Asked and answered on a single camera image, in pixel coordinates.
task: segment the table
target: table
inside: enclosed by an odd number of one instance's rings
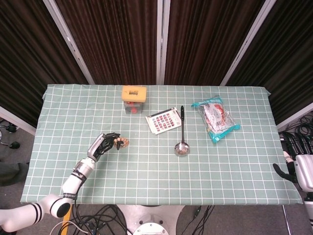
[[[77,203],[246,205],[302,203],[287,172],[276,125],[262,87],[147,86],[143,112],[125,114],[122,86],[48,85],[22,202],[62,195],[61,185],[101,133],[120,133],[130,146],[111,149],[79,191]],[[214,144],[193,102],[219,94],[241,129]],[[187,157],[174,146],[180,128],[150,132],[145,116],[185,106]]]

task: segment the spoon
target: spoon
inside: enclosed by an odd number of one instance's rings
[[[175,154],[177,156],[183,156],[190,152],[189,145],[185,142],[184,139],[184,120],[185,120],[185,114],[184,114],[184,106],[181,106],[180,108],[180,117],[181,117],[181,142],[175,145]]]

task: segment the plastic bag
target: plastic bag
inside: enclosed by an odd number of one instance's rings
[[[240,125],[235,123],[230,112],[224,108],[223,101],[219,96],[193,103],[191,107],[195,107],[200,113],[214,143],[224,138],[232,130],[240,129]]]

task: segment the dark curtain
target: dark curtain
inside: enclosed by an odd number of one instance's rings
[[[277,1],[227,86],[262,86],[276,124],[313,102],[313,1]]]
[[[96,84],[156,83],[156,0],[56,0]]]
[[[263,0],[171,0],[165,84],[219,85]]]
[[[37,126],[49,83],[87,81],[42,1],[2,0],[0,106]]]

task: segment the floor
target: floor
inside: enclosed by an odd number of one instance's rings
[[[8,133],[3,130],[2,141],[11,143],[18,141],[19,149],[10,149],[0,145],[0,160],[2,162],[17,163],[28,162],[30,159],[34,137],[22,130],[16,133]],[[0,187],[0,209],[12,209],[21,206],[20,198],[24,183],[20,182],[12,186]],[[95,213],[103,205],[82,205],[81,214]],[[313,234],[309,224],[304,205],[285,206],[289,218],[291,232],[293,235]],[[197,207],[185,207],[177,222],[177,235],[180,235],[185,226],[193,218]],[[196,220],[185,231],[185,235],[192,234],[196,224],[201,219],[203,210]],[[61,219],[46,214],[40,223],[24,228],[17,232],[18,235],[49,234],[51,229],[60,222]],[[204,233],[205,235],[288,235],[285,224],[282,206],[216,206],[208,219]]]

